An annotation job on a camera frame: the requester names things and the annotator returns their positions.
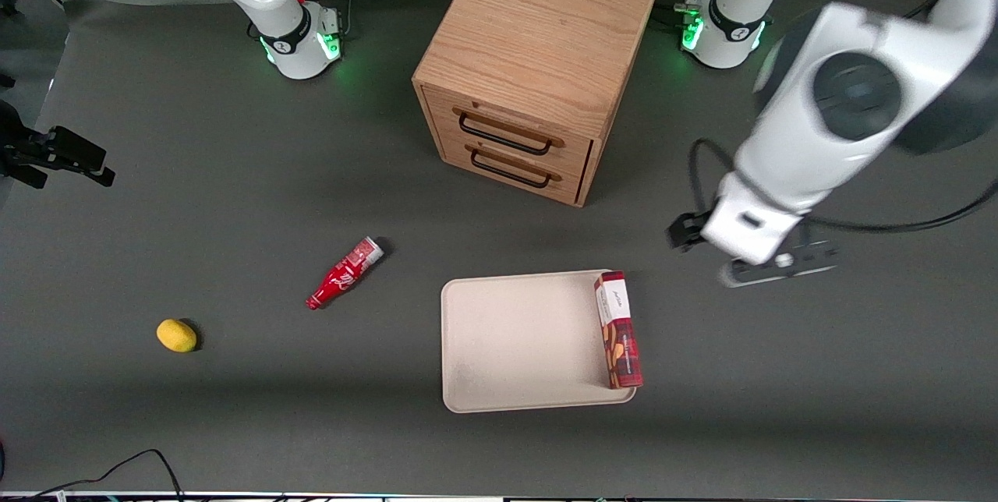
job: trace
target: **red box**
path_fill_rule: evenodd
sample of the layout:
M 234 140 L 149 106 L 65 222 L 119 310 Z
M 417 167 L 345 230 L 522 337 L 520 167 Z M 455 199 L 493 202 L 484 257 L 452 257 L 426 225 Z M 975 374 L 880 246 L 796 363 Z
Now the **red box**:
M 596 305 L 603 328 L 603 349 L 607 354 L 610 389 L 641 387 L 638 342 L 631 325 L 631 303 L 628 301 L 624 272 L 603 272 L 596 279 Z

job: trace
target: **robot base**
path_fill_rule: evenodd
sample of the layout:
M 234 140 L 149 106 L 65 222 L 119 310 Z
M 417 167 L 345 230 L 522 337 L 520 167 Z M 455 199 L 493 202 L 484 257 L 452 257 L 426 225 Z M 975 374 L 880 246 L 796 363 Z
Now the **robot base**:
M 320 75 L 329 64 L 342 54 L 342 40 L 339 37 L 339 15 L 336 9 L 327 9 L 317 2 L 304 2 L 303 8 L 311 15 L 311 31 L 300 41 L 293 54 L 278 54 L 267 50 L 267 59 L 284 73 L 286 78 L 306 80 Z
M 709 68 L 730 69 L 741 65 L 759 47 L 759 37 L 766 29 L 766 23 L 763 22 L 755 33 L 748 33 L 744 40 L 729 41 L 709 13 L 703 11 L 709 2 L 710 0 L 685 0 L 684 5 L 677 5 L 678 11 L 688 14 L 680 48 Z

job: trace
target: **gray table surface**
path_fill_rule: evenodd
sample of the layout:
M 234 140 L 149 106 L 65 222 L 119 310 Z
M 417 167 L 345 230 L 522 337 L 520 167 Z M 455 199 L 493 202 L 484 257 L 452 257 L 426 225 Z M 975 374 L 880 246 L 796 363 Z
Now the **gray table surface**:
M 824 1 L 778 0 L 765 48 Z M 998 496 L 998 207 L 919 235 L 831 235 L 834 271 L 721 288 L 723 253 L 681 256 L 663 230 L 691 207 L 692 140 L 733 150 L 751 129 L 762 52 L 708 71 L 652 25 L 576 210 L 439 161 L 409 78 L 447 2 L 359 2 L 345 59 L 298 83 L 234 5 L 71 8 L 40 123 L 107 147 L 119 175 L 18 186 L 0 214 L 6 490 L 157 447 L 189 490 Z M 933 157 L 888 151 L 819 211 L 953 210 L 996 151 L 998 130 Z M 311 313 L 303 300 L 364 235 L 395 252 Z M 594 267 L 628 272 L 646 375 L 633 401 L 448 412 L 444 283 Z M 163 349 L 165 317 L 195 320 L 203 351 Z M 147 460 L 101 488 L 168 481 Z

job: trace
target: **drawer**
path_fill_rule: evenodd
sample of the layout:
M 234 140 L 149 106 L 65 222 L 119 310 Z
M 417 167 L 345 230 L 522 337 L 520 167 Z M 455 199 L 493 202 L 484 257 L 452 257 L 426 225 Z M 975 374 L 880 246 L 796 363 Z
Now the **drawer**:
M 473 146 L 501 150 L 541 168 L 581 175 L 589 157 L 588 137 L 566 135 L 542 122 L 517 118 L 488 104 L 459 94 L 424 87 L 424 97 L 437 135 L 442 140 L 464 140 Z
M 505 148 L 488 143 L 472 143 L 467 139 L 440 139 L 443 160 L 449 164 L 488 176 L 518 189 L 549 197 L 561 203 L 575 204 L 579 193 L 581 172 L 566 172 L 542 167 L 506 153 Z

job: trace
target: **red bottle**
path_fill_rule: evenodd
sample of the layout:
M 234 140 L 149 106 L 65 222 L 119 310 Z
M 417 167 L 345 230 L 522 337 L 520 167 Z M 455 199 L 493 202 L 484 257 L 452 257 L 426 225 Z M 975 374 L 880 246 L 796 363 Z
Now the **red bottle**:
M 306 299 L 306 306 L 310 309 L 318 309 L 328 300 L 333 299 L 340 293 L 346 292 L 353 282 L 360 278 L 361 274 L 367 272 L 371 264 L 377 263 L 384 251 L 374 242 L 374 239 L 364 238 L 350 254 L 343 257 L 335 267 L 329 271 L 322 279 L 322 285 L 315 290 L 309 299 Z

